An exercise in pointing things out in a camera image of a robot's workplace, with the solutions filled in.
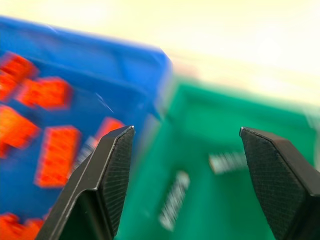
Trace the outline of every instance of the blue plastic container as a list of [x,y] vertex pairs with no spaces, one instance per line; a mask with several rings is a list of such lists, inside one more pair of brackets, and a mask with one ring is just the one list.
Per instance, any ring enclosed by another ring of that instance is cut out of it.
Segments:
[[[31,60],[39,77],[68,81],[74,96],[71,108],[59,111],[30,109],[14,97],[0,104],[13,107],[41,129],[73,125],[82,133],[81,145],[105,117],[134,125],[137,143],[147,117],[159,116],[157,100],[171,74],[171,62],[161,50],[0,17],[0,55],[7,51]],[[41,131],[27,149],[12,149],[0,160],[0,214],[11,212],[23,221],[41,218],[57,199],[61,189],[34,185],[43,138]]]

